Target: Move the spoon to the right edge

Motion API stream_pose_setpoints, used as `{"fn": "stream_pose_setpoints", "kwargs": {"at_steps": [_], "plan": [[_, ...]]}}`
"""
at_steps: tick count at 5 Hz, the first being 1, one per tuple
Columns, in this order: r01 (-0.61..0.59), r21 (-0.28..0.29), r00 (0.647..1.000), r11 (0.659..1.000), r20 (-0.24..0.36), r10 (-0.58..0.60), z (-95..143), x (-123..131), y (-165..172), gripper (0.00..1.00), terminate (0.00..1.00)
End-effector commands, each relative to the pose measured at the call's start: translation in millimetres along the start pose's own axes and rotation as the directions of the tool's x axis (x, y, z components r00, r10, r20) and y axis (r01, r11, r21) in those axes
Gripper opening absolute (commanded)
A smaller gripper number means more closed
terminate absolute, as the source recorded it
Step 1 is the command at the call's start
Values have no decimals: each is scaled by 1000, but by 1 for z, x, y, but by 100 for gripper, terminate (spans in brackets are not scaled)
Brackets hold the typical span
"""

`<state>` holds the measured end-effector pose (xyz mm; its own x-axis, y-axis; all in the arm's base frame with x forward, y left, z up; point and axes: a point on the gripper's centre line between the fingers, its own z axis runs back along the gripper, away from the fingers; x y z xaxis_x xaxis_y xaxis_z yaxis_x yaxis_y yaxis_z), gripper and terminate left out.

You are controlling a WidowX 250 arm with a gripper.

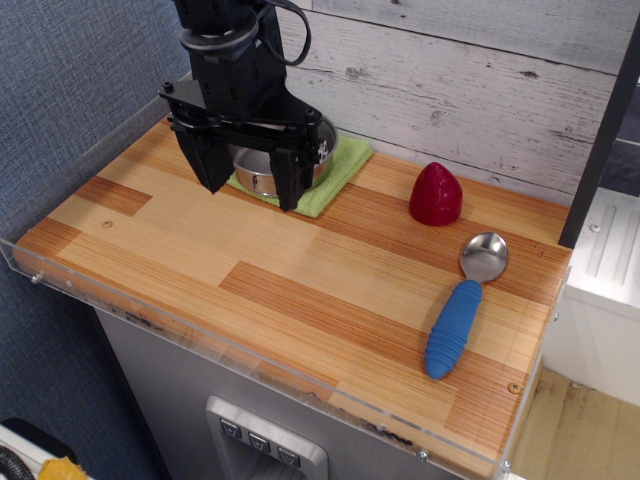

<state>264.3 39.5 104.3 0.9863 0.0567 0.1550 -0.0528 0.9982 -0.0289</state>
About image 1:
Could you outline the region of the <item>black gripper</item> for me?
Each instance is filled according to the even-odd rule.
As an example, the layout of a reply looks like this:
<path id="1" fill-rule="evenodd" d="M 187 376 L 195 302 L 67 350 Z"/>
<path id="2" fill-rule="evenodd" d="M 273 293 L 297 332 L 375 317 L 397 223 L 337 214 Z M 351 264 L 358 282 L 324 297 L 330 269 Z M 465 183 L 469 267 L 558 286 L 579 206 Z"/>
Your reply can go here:
<path id="1" fill-rule="evenodd" d="M 165 83 L 179 147 L 207 190 L 215 194 L 234 172 L 230 146 L 270 153 L 280 209 L 295 210 L 311 188 L 322 144 L 322 114 L 286 88 L 286 67 L 261 35 L 233 38 L 182 34 L 190 80 Z"/>

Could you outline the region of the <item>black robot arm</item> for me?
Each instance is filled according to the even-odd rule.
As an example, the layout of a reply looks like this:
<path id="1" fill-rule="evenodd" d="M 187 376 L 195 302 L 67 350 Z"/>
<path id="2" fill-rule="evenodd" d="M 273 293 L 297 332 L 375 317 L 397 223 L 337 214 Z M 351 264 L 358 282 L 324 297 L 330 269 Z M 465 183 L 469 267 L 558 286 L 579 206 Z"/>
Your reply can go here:
<path id="1" fill-rule="evenodd" d="M 304 61 L 311 43 L 286 59 L 277 11 L 300 19 L 304 11 L 290 1 L 178 1 L 175 7 L 192 77 L 164 83 L 159 94 L 196 177 L 217 192 L 234 172 L 234 148 L 265 152 L 281 209 L 296 209 L 321 161 L 323 116 L 286 87 L 288 67 Z"/>

